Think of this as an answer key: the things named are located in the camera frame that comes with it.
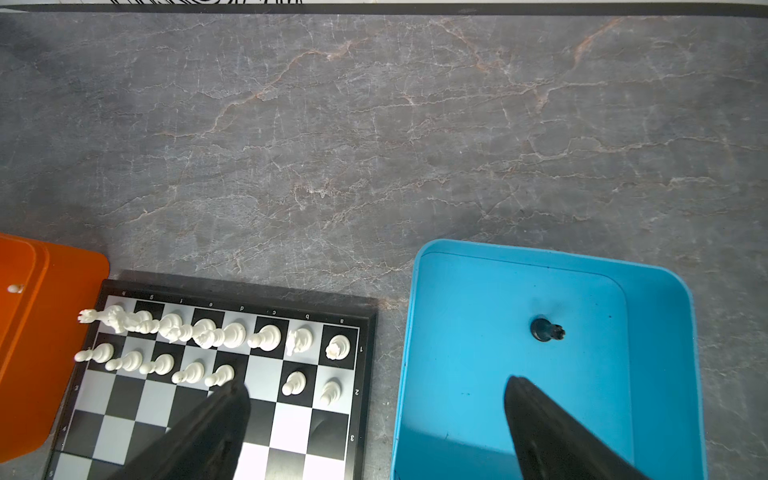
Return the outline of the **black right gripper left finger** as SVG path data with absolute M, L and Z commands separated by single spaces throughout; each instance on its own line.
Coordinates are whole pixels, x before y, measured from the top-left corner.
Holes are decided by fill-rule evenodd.
M 113 479 L 232 479 L 251 412 L 240 380 L 225 383 Z

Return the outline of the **white chess queen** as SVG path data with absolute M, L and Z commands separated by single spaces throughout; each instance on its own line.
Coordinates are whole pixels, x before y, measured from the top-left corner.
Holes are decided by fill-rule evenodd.
M 238 348 L 245 341 L 246 330 L 242 324 L 234 322 L 224 328 L 213 330 L 211 335 L 213 347 Z

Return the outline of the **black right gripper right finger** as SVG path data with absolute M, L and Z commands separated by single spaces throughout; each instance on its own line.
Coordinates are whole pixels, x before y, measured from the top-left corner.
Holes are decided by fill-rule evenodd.
M 524 377 L 511 376 L 504 411 L 524 479 L 644 479 Z

